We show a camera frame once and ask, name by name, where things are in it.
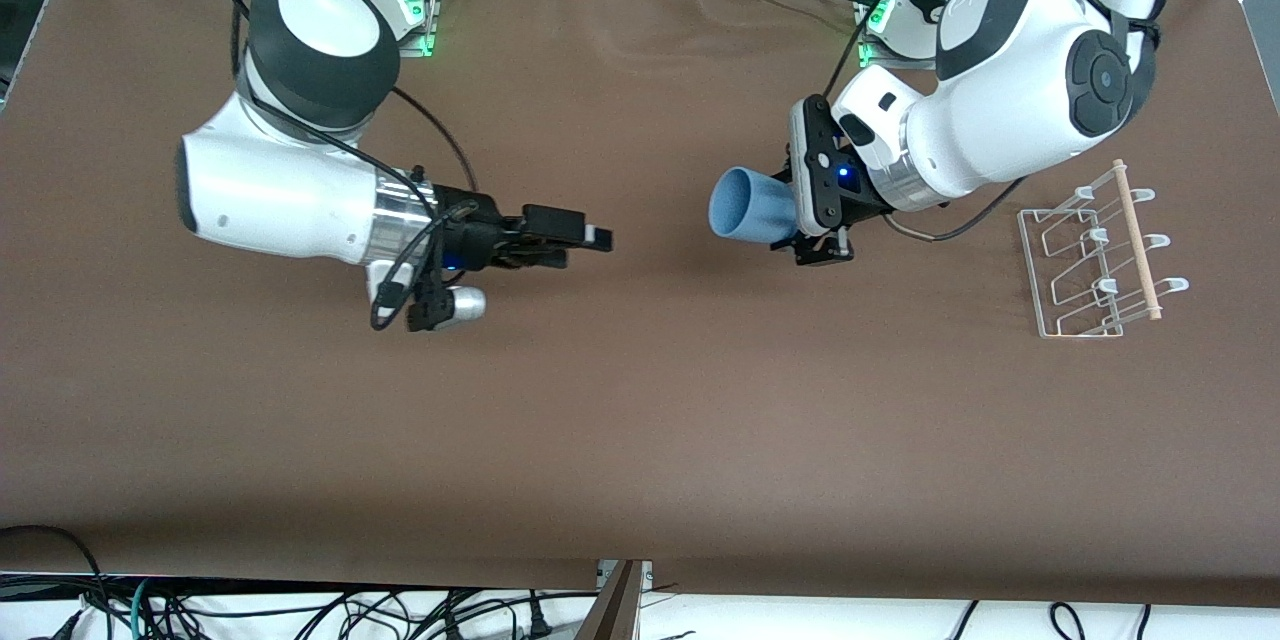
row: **table surface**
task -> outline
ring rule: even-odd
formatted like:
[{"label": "table surface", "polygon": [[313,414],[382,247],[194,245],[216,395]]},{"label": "table surface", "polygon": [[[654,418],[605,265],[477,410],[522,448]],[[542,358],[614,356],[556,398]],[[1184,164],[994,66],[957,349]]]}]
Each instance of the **table surface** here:
[{"label": "table surface", "polygon": [[[581,586],[645,557],[687,591],[1280,604],[1280,122],[1239,3],[1170,0],[1142,115],[956,242],[867,224],[856,261],[795,268],[717,239],[709,189],[778,166],[846,12],[445,0],[402,87],[503,209],[582,210],[617,251],[477,274],[483,321],[411,335],[369,330],[361,268],[178,221],[225,0],[51,0],[0,116],[0,520],[116,572]],[[364,147],[461,183],[396,99]],[[1112,157],[1192,292],[1042,340],[1015,211]]]}]

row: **round button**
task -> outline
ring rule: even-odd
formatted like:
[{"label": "round button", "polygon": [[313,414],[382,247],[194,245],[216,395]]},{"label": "round button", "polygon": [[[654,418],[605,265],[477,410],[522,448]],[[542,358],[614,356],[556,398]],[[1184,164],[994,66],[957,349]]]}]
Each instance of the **round button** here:
[{"label": "round button", "polygon": [[1128,76],[1124,65],[1114,55],[1106,52],[1093,60],[1089,84],[1102,102],[1120,102],[1128,90]]}]

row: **brown table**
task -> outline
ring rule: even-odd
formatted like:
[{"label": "brown table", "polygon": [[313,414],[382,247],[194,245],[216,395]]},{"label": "brown table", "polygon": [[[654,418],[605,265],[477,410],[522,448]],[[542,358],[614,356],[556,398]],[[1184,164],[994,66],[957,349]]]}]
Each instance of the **brown table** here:
[{"label": "brown table", "polygon": [[[842,3],[447,0],[402,87],[504,209],[584,210],[617,252],[484,271],[489,316],[439,335],[371,333],[361,268],[179,224],[227,5],[52,0],[0,116],[4,522],[116,572],[580,586],[646,557],[686,591],[1280,604],[1280,122],[1235,0],[1171,0],[1143,115],[972,234],[859,225],[806,270],[705,206],[778,166]],[[461,182],[396,99],[366,148]],[[1112,157],[1193,289],[1042,340],[1014,212]]]}]

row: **white robotic arm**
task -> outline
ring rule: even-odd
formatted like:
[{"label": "white robotic arm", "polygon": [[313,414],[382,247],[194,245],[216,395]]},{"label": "white robotic arm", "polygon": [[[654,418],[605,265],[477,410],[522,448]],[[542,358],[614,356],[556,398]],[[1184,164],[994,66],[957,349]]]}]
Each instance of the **white robotic arm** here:
[{"label": "white robotic arm", "polygon": [[1151,88],[1149,20],[1164,0],[947,0],[941,12],[929,0],[892,3],[879,35],[905,49],[928,31],[936,92],[922,96],[873,65],[835,102],[796,102],[791,159],[773,175],[791,189],[790,233],[774,221],[772,234],[748,238],[750,197],[722,186],[713,230],[792,247],[801,265],[846,261],[855,221],[924,210],[1075,157],[1129,122]]},{"label": "white robotic arm", "polygon": [[366,268],[370,323],[413,301],[411,330],[484,314],[484,293],[442,279],[488,266],[563,268],[566,251],[608,252],[581,212],[498,212],[489,195],[434,186],[356,147],[399,72],[413,0],[252,0],[237,88],[177,155],[179,215],[200,238]]}]

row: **white floor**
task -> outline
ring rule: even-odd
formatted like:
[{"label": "white floor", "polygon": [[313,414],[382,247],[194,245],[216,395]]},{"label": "white floor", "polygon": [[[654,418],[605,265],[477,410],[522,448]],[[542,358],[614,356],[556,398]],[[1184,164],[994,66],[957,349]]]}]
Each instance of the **white floor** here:
[{"label": "white floor", "polygon": [[[370,594],[367,602],[383,595]],[[484,596],[526,596],[525,591],[493,593]],[[220,612],[252,612],[273,608],[323,605],[334,595],[241,595],[197,598],[193,609]],[[443,593],[412,593],[402,599],[413,614],[434,607]],[[591,600],[547,600],[547,621],[567,626],[586,616]],[[664,640],[692,631],[690,640],[947,640],[955,628],[965,602],[933,600],[863,600],[817,598],[759,598],[717,595],[645,595],[641,611],[640,640]],[[49,637],[78,608],[74,600],[0,603],[0,640]],[[398,605],[387,604],[387,608]],[[1079,604],[1088,640],[1130,640],[1135,636],[1139,607]],[[1048,622],[1048,603],[979,604],[963,640],[1059,640]],[[205,618],[202,626],[214,640],[291,640],[312,613],[265,618]],[[344,614],[335,612],[311,636],[311,640],[334,640]],[[466,640],[507,640],[511,637],[512,616],[498,611],[462,626]],[[517,608],[521,636],[529,627],[527,605]],[[129,631],[116,623],[115,637],[128,640]],[[1069,628],[1074,639],[1074,628]],[[101,613],[88,612],[81,618],[74,640],[99,640],[106,636]],[[1147,640],[1280,640],[1280,609],[1190,608],[1157,605],[1147,626]],[[396,640],[388,627],[360,623],[352,640]]]}]

